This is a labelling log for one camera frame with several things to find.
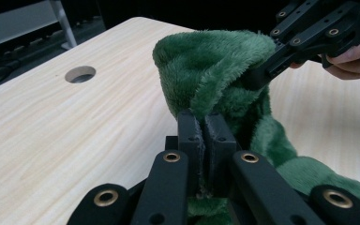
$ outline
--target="round hole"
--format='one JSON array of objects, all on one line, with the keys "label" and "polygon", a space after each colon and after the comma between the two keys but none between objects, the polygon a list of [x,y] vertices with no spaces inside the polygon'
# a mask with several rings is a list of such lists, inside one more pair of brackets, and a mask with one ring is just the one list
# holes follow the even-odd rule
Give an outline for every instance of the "round hole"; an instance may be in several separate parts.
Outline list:
[{"label": "round hole", "polygon": [[96,75],[93,67],[82,66],[75,67],[66,74],[66,81],[69,83],[84,83],[92,79]]},{"label": "round hole", "polygon": [[277,34],[279,34],[279,30],[278,30],[278,29],[276,29],[276,30],[273,30],[273,34],[274,34],[274,35],[277,35]]},{"label": "round hole", "polygon": [[291,222],[295,225],[306,225],[306,220],[298,215],[292,215]]},{"label": "round hole", "polygon": [[338,30],[337,29],[332,29],[329,31],[329,35],[336,35],[338,34]]},{"label": "round hole", "polygon": [[323,197],[330,202],[331,204],[340,207],[340,208],[351,208],[353,207],[353,202],[347,196],[342,193],[327,189],[323,192]]},{"label": "round hole", "polygon": [[245,153],[242,155],[242,159],[245,161],[245,162],[250,162],[250,163],[255,163],[257,161],[259,161],[259,158],[256,157],[255,155],[253,154],[250,154],[250,153]]},{"label": "round hole", "polygon": [[165,221],[165,217],[162,214],[154,214],[150,217],[151,224],[162,224]]},{"label": "round hole", "polygon": [[296,38],[293,40],[293,44],[299,44],[302,40],[300,38]]},{"label": "round hole", "polygon": [[176,161],[180,160],[180,155],[175,154],[175,153],[168,153],[168,154],[165,154],[165,156],[163,156],[163,159],[165,159],[165,161],[167,161],[167,162],[176,162]]},{"label": "round hole", "polygon": [[118,192],[113,189],[101,190],[94,199],[95,205],[100,207],[109,206],[118,199]]}]

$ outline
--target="metal pin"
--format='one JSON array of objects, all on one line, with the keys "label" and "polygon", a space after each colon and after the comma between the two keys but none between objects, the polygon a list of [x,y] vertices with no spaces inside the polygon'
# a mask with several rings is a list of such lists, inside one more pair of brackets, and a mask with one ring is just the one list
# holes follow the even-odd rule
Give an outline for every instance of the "metal pin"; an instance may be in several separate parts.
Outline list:
[{"label": "metal pin", "polygon": [[180,155],[175,153],[168,153],[163,156],[163,159],[167,162],[176,162],[180,160]]},{"label": "metal pin", "polygon": [[295,38],[293,44],[299,44],[302,40],[300,38]]},{"label": "metal pin", "polygon": [[245,162],[249,162],[249,163],[255,163],[257,161],[259,161],[259,158],[256,157],[253,154],[250,153],[245,153],[241,156],[241,159],[244,160]]},{"label": "metal pin", "polygon": [[275,29],[275,30],[273,30],[273,35],[277,35],[277,34],[279,34],[279,30],[278,29]]},{"label": "metal pin", "polygon": [[329,35],[337,35],[338,34],[338,29],[332,29],[329,31]]},{"label": "metal pin", "polygon": [[118,199],[118,192],[114,189],[101,190],[94,199],[95,205],[100,207],[109,206]]},{"label": "metal pin", "polygon": [[323,192],[323,197],[330,202],[331,204],[340,207],[340,208],[351,208],[353,207],[353,202],[342,193],[333,190],[327,189]]}]

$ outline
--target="table surface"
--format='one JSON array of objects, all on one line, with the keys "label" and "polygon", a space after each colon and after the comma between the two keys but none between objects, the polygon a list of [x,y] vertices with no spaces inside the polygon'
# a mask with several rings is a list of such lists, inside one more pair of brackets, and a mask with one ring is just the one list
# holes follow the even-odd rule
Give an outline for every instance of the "table surface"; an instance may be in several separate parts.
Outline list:
[{"label": "table surface", "polygon": [[[0,86],[0,224],[66,224],[90,189],[146,178],[177,128],[152,51],[191,31],[133,18]],[[82,66],[95,77],[67,82]],[[270,88],[273,115],[299,155],[360,181],[360,80],[307,62]]]}]

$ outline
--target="green towel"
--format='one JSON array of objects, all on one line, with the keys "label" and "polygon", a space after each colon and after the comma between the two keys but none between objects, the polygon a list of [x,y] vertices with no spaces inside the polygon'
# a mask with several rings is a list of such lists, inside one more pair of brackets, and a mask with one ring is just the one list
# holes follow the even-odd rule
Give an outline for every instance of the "green towel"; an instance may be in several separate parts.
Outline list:
[{"label": "green towel", "polygon": [[[272,116],[268,85],[250,91],[240,82],[241,75],[267,60],[275,46],[269,36],[249,31],[193,31],[161,39],[153,59],[169,110],[177,118],[180,111],[191,109],[199,120],[210,112],[221,113],[245,149],[267,157],[291,187],[305,194],[328,184],[360,198],[358,181],[314,158],[297,156],[285,129]],[[188,215],[200,217],[201,225],[231,224],[222,207],[225,200],[190,200]]]}]

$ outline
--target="wood grain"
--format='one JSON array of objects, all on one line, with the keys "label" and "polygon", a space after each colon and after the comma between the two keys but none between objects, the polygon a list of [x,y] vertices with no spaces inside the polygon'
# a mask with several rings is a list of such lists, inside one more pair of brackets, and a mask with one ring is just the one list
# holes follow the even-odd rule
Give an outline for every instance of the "wood grain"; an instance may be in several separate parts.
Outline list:
[{"label": "wood grain", "polygon": [[[91,188],[131,188],[148,175],[176,135],[151,53],[185,31],[133,18],[0,86],[0,224],[66,224]],[[81,66],[96,76],[66,82]],[[360,81],[307,63],[271,88],[299,154],[360,180]]]}]

